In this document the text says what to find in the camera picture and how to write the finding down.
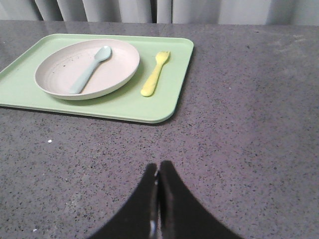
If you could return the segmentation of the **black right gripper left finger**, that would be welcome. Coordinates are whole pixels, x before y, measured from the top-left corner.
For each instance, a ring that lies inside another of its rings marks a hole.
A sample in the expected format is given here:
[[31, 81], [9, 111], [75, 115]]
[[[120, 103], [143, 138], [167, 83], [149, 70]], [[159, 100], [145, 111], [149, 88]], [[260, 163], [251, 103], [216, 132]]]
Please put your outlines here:
[[150, 163], [132, 195], [91, 239], [156, 239], [158, 231], [157, 165]]

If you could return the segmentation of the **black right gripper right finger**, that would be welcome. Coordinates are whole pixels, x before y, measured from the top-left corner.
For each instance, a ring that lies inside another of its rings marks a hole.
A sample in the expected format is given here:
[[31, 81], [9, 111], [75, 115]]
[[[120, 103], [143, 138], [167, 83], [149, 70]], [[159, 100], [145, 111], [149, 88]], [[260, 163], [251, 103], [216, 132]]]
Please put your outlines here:
[[159, 205], [164, 239], [239, 239], [192, 195], [171, 161], [159, 169]]

